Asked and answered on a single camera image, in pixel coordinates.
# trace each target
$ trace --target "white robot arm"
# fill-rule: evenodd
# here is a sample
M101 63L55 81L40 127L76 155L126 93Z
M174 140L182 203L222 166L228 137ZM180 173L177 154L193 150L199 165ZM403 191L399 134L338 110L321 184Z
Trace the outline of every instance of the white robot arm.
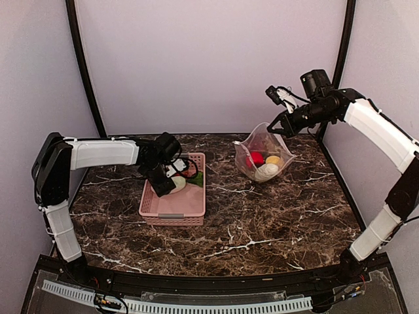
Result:
M364 261L406 221L419 202L419 144L395 125L370 99L353 89L336 90L324 70L313 70L301 77L311 102L280 113L268 130L292 137L301 129L319 122L348 123L367 136L402 173L392 188L383 209L367 229L340 256L339 280L348 282L360 273ZM283 98L271 86L266 94L277 105ZM274 128L280 122L282 128Z
M69 215L70 171L93 166L137 165L158 196L170 193L175 185L168 173L173 157L181 153L174 136L163 133L156 140L114 137L110 139L63 138L51 133L32 167L35 201L44 213L47 232L54 238L61 256L72 262L82 251ZM177 162L175 170L184 171L186 164Z

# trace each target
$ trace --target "basket handle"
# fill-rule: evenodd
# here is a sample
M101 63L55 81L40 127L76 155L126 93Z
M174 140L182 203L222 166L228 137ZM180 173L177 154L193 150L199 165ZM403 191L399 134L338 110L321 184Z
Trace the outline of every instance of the basket handle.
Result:
M184 219L184 214L158 214L161 219Z

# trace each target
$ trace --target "red ball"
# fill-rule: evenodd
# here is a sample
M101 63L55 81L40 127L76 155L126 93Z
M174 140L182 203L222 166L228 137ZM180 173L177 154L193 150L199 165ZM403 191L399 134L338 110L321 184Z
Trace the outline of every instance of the red ball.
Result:
M264 164L263 156L260 152L251 152L250 156L256 167L259 167ZM251 168L251 161L249 156L246 158L246 164L249 168Z

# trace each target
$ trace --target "white vegetable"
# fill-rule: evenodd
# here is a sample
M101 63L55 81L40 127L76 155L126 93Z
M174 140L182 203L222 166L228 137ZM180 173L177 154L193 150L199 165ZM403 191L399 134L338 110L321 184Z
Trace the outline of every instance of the white vegetable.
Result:
M172 191L170 191L169 194L177 193L180 190L184 189L184 187L186 186L186 179L184 177L172 177L172 181L176 185L176 187Z
M259 182L265 182L275 177L280 171L280 168L276 164L264 164L257 168L255 172L255 179Z

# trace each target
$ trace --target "marble tabletop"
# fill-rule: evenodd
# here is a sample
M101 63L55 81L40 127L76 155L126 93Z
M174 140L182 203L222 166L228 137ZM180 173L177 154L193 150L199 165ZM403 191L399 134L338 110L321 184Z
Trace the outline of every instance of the marble tabletop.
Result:
M203 226L148 226L138 213L135 166L90 168L71 208L90 265L159 275L237 276L338 263L360 233L342 189L309 135L285 139L297 155L285 173L255 183L234 165L243 134L177 135L206 155Z

